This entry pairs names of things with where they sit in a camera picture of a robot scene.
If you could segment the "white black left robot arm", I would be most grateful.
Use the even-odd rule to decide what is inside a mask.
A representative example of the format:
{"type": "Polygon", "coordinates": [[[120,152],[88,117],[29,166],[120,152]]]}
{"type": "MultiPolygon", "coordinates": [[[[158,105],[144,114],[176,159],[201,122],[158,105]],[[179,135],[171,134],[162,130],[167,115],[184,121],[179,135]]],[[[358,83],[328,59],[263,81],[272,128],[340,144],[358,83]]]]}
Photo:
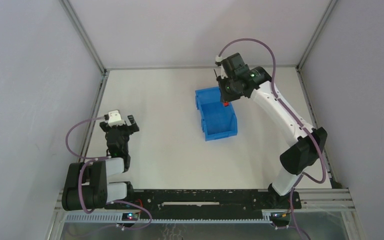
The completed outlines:
{"type": "Polygon", "coordinates": [[[130,169],[129,140],[140,128],[133,115],[127,118],[129,123],[114,110],[92,119],[100,121],[99,126],[105,133],[106,155],[84,156],[82,162],[69,165],[61,199],[65,211],[82,210],[90,214],[95,209],[104,208],[107,203],[133,198],[134,189],[129,181],[108,181],[109,177],[130,169]]]}

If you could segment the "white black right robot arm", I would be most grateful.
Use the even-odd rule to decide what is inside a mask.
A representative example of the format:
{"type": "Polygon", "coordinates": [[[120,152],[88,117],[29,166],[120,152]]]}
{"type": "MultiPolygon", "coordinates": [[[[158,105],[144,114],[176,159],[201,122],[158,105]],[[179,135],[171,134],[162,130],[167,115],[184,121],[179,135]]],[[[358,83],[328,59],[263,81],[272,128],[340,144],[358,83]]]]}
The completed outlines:
{"type": "Polygon", "coordinates": [[[305,170],[323,160],[327,132],[315,129],[283,100],[280,91],[264,68],[252,70],[220,70],[217,77],[221,102],[228,103],[247,97],[257,103],[280,129],[288,149],[280,156],[281,169],[270,189],[278,196],[287,195],[305,170]]]}

